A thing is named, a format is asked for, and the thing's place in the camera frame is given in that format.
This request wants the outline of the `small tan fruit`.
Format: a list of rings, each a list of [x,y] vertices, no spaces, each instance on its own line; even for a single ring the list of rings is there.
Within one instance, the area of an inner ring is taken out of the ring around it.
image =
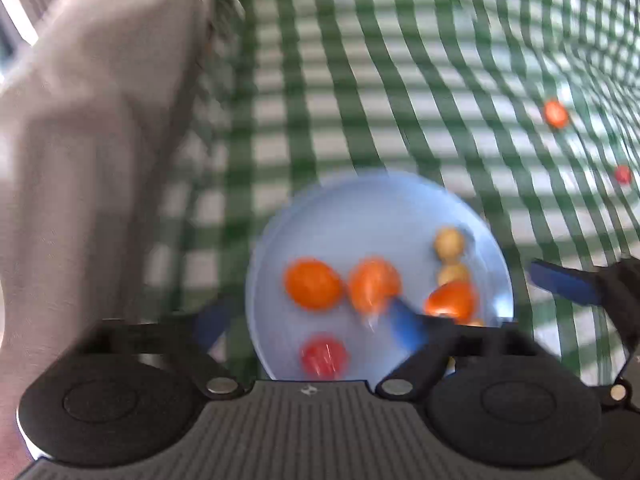
[[[471,279],[469,268],[462,262],[447,263],[442,266],[437,275],[437,283],[444,286],[455,281],[468,282]]]
[[[444,226],[434,238],[434,251],[443,262],[457,261],[466,247],[464,234],[453,226]]]
[[[476,326],[476,327],[484,327],[485,322],[481,318],[472,318],[472,320],[465,321],[465,326]]]

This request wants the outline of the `pale orange fruit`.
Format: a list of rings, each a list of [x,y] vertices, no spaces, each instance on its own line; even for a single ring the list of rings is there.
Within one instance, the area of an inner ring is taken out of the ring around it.
[[[381,257],[360,260],[349,272],[347,285],[349,300],[362,315],[384,312],[402,289],[399,272]]]

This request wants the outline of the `small red fruit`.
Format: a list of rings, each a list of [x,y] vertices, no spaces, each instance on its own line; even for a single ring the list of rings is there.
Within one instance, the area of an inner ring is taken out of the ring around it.
[[[617,166],[614,170],[614,178],[620,185],[630,185],[632,181],[632,171],[626,165]]]

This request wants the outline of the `orange-red fruit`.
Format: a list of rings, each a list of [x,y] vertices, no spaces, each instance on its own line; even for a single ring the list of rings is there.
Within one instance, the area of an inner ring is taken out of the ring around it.
[[[562,103],[558,100],[549,100],[544,103],[544,119],[550,127],[563,129],[570,121],[570,116]]]

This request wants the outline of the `light blue plate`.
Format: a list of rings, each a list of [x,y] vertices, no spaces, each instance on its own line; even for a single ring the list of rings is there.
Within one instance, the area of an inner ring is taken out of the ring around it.
[[[494,236],[473,209],[441,186],[416,174],[371,170],[297,194],[262,232],[245,284],[247,324],[267,376],[314,379],[303,353],[321,337],[346,351],[338,367],[341,380],[375,385],[405,361],[425,335],[414,328],[401,333],[390,311],[359,312],[348,292],[329,309],[305,309],[288,293],[285,275],[296,263],[317,260],[347,285],[363,264],[388,263],[416,323],[442,272],[435,240],[443,228],[464,239],[459,260],[477,296],[472,320],[487,326],[512,320],[511,279]]]

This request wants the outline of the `green checkered cloth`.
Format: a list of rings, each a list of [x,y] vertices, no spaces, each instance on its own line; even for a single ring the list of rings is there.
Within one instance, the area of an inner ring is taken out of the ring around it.
[[[398,168],[484,217],[524,330],[588,384],[617,375],[626,353],[608,317],[534,289],[525,267],[638,254],[639,0],[213,4],[214,50],[146,267],[154,306],[239,292],[258,233],[300,188]],[[565,128],[544,119],[549,100]]]

